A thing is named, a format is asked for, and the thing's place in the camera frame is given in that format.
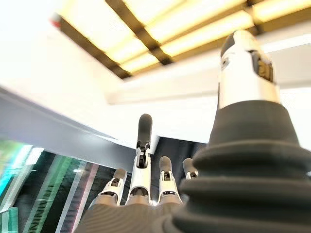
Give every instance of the ceiling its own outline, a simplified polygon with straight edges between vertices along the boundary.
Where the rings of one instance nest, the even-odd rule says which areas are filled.
[[[48,6],[55,2],[5,1],[1,8],[4,14],[0,14],[1,20],[7,22],[1,28],[6,36],[0,38],[1,87],[98,132],[111,135],[118,139],[116,143],[128,147],[136,146],[137,122],[143,113],[153,117],[154,145],[156,136],[208,142],[217,106],[219,48],[121,80],[103,66],[102,55],[108,57],[103,51],[97,47],[97,50],[85,51],[88,45],[94,45],[84,40],[81,33],[80,37],[72,39],[48,22],[50,13],[55,12]],[[304,13],[304,22],[263,33],[256,38],[275,65],[281,99],[290,112],[300,143],[310,149],[311,107],[306,100],[310,99],[311,94],[311,20],[306,21],[307,16],[310,18],[311,14]],[[39,121],[22,119],[17,122],[29,126],[30,134],[36,135],[38,140],[42,139],[38,138],[36,131],[43,130],[38,127]],[[29,138],[25,131],[19,130],[17,135]],[[105,163],[111,166],[106,159],[113,157],[111,149],[101,148],[100,133],[86,135],[85,138],[76,135],[64,139],[62,134],[47,136],[60,140],[60,143],[54,144],[58,149],[66,148],[64,142],[68,138],[78,140],[75,153],[88,161],[103,159],[94,155],[106,151]],[[89,141],[92,146],[86,147],[83,143]],[[124,160],[119,163],[124,164],[122,167],[131,164]]]
[[[56,26],[124,79],[310,19],[310,0],[66,0]]]

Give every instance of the robotic hand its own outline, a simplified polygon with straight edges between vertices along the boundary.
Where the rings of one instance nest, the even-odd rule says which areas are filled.
[[[300,147],[272,64],[249,32],[234,32],[222,47],[215,122],[208,147],[183,163],[184,204],[168,157],[160,160],[158,205],[150,204],[151,128],[142,115],[126,204],[126,171],[118,169],[75,233],[311,232],[311,152]]]

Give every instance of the robotic finger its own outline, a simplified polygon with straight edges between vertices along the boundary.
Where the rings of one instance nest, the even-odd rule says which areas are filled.
[[[194,179],[199,175],[198,170],[193,166],[192,161],[193,159],[188,158],[183,162],[183,168],[187,180]]]
[[[106,204],[110,206],[119,206],[123,194],[124,182],[127,172],[119,168],[115,171],[113,178],[109,181],[102,192],[91,203],[90,207],[95,204]]]
[[[178,194],[174,175],[172,173],[171,160],[163,156],[160,159],[160,185],[159,185],[159,199],[158,204],[174,202],[181,204],[182,201]]]
[[[136,145],[136,157],[134,159],[132,180],[126,205],[150,204],[150,179],[151,158],[150,140],[152,130],[152,118],[143,114],[138,123],[138,139]]]

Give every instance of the dark ceiling beam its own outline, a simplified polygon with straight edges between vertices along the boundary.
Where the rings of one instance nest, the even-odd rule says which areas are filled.
[[[252,18],[253,24],[256,28],[256,35],[260,35],[260,34],[264,33],[264,30],[261,26],[262,22],[256,18],[255,14],[254,14],[254,10],[252,8],[253,5],[255,5],[259,2],[261,2],[261,0],[246,0],[247,7],[244,8],[244,11],[247,12]]]
[[[119,78],[124,79],[131,76],[129,72],[122,69],[118,63],[109,58],[62,17],[60,17],[60,30]]]
[[[122,0],[106,0],[106,2],[162,65],[173,62],[171,57],[163,52],[160,48],[161,45],[149,35],[144,25],[134,16]]]

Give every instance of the ceiling light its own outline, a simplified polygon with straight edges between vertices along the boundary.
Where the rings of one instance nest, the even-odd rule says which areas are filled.
[[[244,0],[190,0],[162,15],[146,26],[149,34],[160,43],[205,20],[245,2]]]
[[[146,0],[123,0],[135,17],[143,24],[147,25],[161,15],[175,8],[185,0],[157,0],[150,4]]]
[[[104,0],[75,0],[69,9],[60,11],[60,14],[103,51],[134,36],[131,29]]]
[[[134,58],[128,62],[120,64],[120,67],[128,72],[135,72],[137,70],[149,67],[153,64],[158,63],[159,61],[153,55],[145,53],[138,58]]]
[[[167,43],[161,46],[161,48],[166,54],[174,57],[193,48],[225,37],[237,29],[246,29],[252,26],[254,26],[254,24],[251,16],[245,11],[239,11]]]
[[[132,37],[126,40],[126,43],[122,43],[105,53],[115,62],[123,63],[147,50],[147,47],[138,38]]]
[[[311,0],[266,0],[253,6],[254,16],[262,22],[311,6]]]

